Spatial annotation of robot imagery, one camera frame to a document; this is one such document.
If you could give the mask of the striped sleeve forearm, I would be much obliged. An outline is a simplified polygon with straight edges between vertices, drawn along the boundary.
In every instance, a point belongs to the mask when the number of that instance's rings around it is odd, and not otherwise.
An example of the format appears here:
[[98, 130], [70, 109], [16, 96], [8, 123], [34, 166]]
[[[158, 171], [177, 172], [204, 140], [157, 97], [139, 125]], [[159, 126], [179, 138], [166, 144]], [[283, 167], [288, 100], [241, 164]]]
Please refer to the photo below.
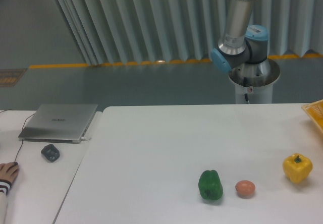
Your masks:
[[11, 183], [5, 180], [1, 180], [1, 224], [5, 223], [8, 199], [7, 194], [9, 193], [11, 188]]

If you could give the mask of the person's hand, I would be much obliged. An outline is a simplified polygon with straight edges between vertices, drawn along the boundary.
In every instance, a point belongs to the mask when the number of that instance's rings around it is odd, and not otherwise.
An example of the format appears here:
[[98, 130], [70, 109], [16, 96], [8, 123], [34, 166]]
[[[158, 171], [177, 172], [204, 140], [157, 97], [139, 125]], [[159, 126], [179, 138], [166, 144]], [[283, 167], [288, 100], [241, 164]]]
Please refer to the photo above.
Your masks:
[[12, 184], [19, 174], [19, 164], [17, 162], [1, 163], [0, 180]]

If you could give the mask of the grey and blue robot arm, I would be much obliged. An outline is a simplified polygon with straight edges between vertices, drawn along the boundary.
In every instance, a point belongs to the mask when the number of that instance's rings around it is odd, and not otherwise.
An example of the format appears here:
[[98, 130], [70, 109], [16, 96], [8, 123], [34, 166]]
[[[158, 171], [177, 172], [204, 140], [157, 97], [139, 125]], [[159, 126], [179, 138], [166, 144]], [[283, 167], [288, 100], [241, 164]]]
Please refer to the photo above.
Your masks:
[[247, 30], [255, 0], [230, 0], [223, 35], [211, 53], [211, 60], [220, 71], [229, 72], [243, 63], [258, 64], [267, 58], [268, 35]]

